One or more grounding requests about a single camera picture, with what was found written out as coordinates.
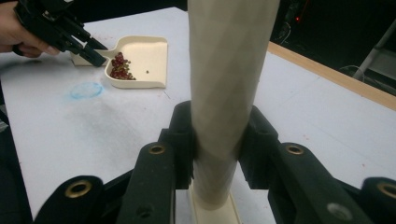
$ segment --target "metal grommet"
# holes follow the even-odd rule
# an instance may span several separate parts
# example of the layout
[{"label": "metal grommet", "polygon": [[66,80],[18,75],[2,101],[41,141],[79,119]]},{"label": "metal grommet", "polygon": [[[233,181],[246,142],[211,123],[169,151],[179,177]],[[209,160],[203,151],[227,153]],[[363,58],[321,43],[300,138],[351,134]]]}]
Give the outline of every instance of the metal grommet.
[{"label": "metal grommet", "polygon": [[158,155],[158,154],[163,154],[165,152],[165,147],[163,146],[154,146],[151,147],[148,152],[150,154]]},{"label": "metal grommet", "polygon": [[13,45],[12,51],[20,56],[23,56],[23,52],[20,50],[20,45]]},{"label": "metal grommet", "polygon": [[352,213],[339,203],[328,203],[327,210],[332,214],[334,217],[343,220],[343,221],[350,221],[353,219]]},{"label": "metal grommet", "polygon": [[286,150],[294,155],[302,155],[304,153],[304,150],[298,146],[286,146]]},{"label": "metal grommet", "polygon": [[79,180],[67,187],[64,196],[67,198],[78,198],[87,194],[92,188],[92,183],[88,180]]},{"label": "metal grommet", "polygon": [[383,194],[388,195],[390,198],[396,199],[396,185],[381,182],[376,185]]}]

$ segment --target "blue stain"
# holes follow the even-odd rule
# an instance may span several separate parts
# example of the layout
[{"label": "blue stain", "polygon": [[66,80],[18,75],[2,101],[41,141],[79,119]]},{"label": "blue stain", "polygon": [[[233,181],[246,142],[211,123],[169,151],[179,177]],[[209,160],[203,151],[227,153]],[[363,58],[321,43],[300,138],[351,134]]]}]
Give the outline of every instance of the blue stain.
[{"label": "blue stain", "polygon": [[95,82],[85,82],[81,83],[70,91],[70,95],[74,99],[88,99],[100,95],[102,93],[103,87]]}]

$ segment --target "beige tray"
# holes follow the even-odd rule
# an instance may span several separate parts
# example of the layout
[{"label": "beige tray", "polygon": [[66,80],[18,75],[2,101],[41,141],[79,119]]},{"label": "beige tray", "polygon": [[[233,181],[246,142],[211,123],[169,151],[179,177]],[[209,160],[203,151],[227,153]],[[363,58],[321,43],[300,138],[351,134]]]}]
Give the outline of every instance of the beige tray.
[{"label": "beige tray", "polygon": [[[129,35],[121,38],[111,50],[97,50],[107,58],[104,65],[106,78],[111,85],[121,89],[165,88],[168,44],[165,38]],[[110,76],[111,59],[122,52],[131,61],[130,72],[136,80],[119,80]],[[78,55],[72,54],[74,65],[91,65]]]}]

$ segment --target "white cylinder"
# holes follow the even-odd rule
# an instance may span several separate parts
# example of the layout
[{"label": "white cylinder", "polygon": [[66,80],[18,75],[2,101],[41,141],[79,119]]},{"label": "white cylinder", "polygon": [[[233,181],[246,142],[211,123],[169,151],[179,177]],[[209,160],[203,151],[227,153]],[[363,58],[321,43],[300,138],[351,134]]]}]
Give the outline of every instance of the white cylinder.
[{"label": "white cylinder", "polygon": [[189,0],[194,200],[227,200],[279,0]]}]

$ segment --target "table surface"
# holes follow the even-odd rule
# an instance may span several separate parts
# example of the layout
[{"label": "table surface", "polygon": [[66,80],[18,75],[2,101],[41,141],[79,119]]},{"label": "table surface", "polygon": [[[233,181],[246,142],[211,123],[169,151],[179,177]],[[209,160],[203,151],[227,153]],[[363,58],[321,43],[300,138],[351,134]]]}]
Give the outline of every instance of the table surface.
[{"label": "table surface", "polygon": [[[2,88],[34,216],[71,177],[107,182],[133,169],[140,148],[168,127],[174,106],[191,98],[186,12],[168,8],[85,28],[110,49],[125,35],[165,37],[167,87],[114,88],[104,67],[75,67],[69,53],[36,60],[1,54]],[[99,92],[73,97],[81,86]],[[394,97],[270,44],[255,105],[281,142],[310,148],[334,177],[358,188],[369,176],[396,179]],[[275,223],[267,192],[249,189],[239,167],[232,192],[245,224]],[[178,190],[177,223],[191,223],[187,204],[186,191]]]}]

